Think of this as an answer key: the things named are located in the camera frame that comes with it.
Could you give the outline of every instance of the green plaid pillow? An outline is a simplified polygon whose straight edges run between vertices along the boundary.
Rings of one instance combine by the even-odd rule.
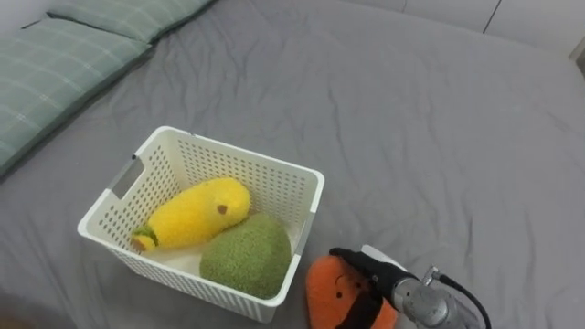
[[[0,37],[0,175],[149,47],[60,19]]]
[[[186,21],[209,2],[210,0],[74,0],[54,5],[48,14],[148,43]]]

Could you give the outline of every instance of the gray bed sheet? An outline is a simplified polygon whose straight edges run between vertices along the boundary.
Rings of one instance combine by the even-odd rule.
[[[585,324],[585,82],[574,63],[326,0],[220,0],[0,186],[1,307],[39,327],[305,328],[304,276],[332,247],[436,264],[494,328]],[[133,274],[76,226],[171,125],[326,177],[272,324]]]

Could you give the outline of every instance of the yellow plush toy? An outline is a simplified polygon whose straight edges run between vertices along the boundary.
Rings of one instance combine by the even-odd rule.
[[[250,210],[250,192],[233,178],[215,178],[193,186],[160,206],[146,225],[134,231],[140,251],[171,249],[207,242],[240,223]]]

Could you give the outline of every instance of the green plush ball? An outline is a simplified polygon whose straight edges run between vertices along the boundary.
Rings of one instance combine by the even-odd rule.
[[[211,240],[199,269],[202,278],[270,299],[281,289],[291,259],[291,243],[282,224],[256,214]]]

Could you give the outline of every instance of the fuzzy texture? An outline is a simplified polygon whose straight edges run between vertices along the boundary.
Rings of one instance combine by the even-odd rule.
[[[278,294],[291,263],[282,224],[256,214],[213,239],[203,251],[202,278],[262,299]]]
[[[140,251],[172,249],[207,242],[239,224],[250,210],[250,192],[233,178],[215,178],[193,186],[161,205],[133,233]]]
[[[324,256],[307,273],[306,293],[312,329],[334,329],[341,324],[358,294],[367,289],[367,280],[335,256]],[[382,304],[372,329],[391,329],[396,311]]]

